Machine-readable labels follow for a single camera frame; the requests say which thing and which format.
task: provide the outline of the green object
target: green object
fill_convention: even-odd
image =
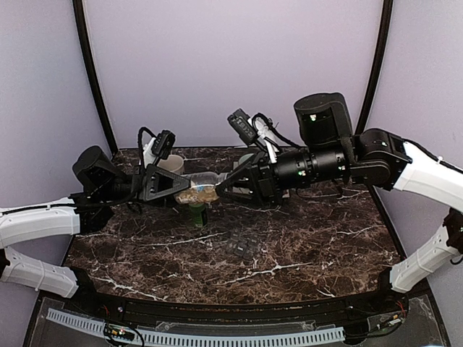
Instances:
[[[208,223],[208,213],[205,204],[190,204],[193,224],[196,228],[202,228]]]

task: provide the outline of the marble surface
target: marble surface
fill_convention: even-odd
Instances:
[[[183,148],[185,171],[230,171],[248,149]],[[135,150],[114,159],[127,173]],[[270,304],[375,290],[380,271],[399,262],[391,237],[364,186],[331,182],[294,191],[277,208],[219,200],[208,225],[192,226],[188,206],[125,205],[102,232],[72,242],[66,266],[88,271],[98,291],[205,304]]]

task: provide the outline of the white wall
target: white wall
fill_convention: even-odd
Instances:
[[[355,124],[373,60],[381,0],[85,1],[103,96],[120,147],[170,129],[177,145],[241,145],[237,108],[280,121],[292,106],[342,92]]]
[[[71,1],[8,0],[0,9],[0,206],[80,191],[72,164],[106,148],[80,53]],[[15,245],[59,264],[69,237]],[[36,292],[0,283],[0,346],[22,346]]]
[[[368,127],[381,127],[463,166],[463,2],[395,1],[383,70]],[[449,209],[412,194],[381,197],[411,254]],[[463,267],[430,277],[452,345],[463,346]]]

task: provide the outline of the perforated metal strip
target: perforated metal strip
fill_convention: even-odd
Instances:
[[[88,335],[104,338],[103,320],[80,317],[56,309],[49,309],[46,319]],[[145,339],[145,346],[147,347],[303,347],[344,341],[344,328],[342,327],[297,334],[236,337],[179,335],[158,333],[144,329],[138,329],[138,331]],[[138,336],[132,341],[132,345],[141,345]]]

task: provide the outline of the black metal beam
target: black metal beam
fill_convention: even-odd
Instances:
[[[383,12],[381,14],[373,65],[371,66],[370,79],[368,80],[367,91],[365,93],[365,99],[363,100],[362,110],[360,112],[359,121],[357,122],[355,134],[361,134],[365,131],[368,116],[370,115],[376,87],[378,86],[379,74],[381,73],[381,66],[383,65],[386,42],[388,40],[389,25],[391,24],[392,17],[392,3],[393,0],[384,0],[383,2]]]
[[[116,138],[114,137],[111,123],[106,112],[106,107],[103,102],[103,96],[101,95],[100,85],[96,76],[95,64],[93,62],[92,51],[90,48],[90,40],[88,38],[87,24],[85,23],[85,13],[82,0],[73,0],[74,5],[74,16],[75,24],[77,26],[77,33],[79,34],[80,49],[82,50],[82,57],[84,58],[85,69],[87,70],[88,82],[93,94],[93,100],[95,101],[96,110],[100,117],[101,126],[106,137],[106,141],[109,146],[109,150],[113,155],[117,153],[119,148],[116,144]]]

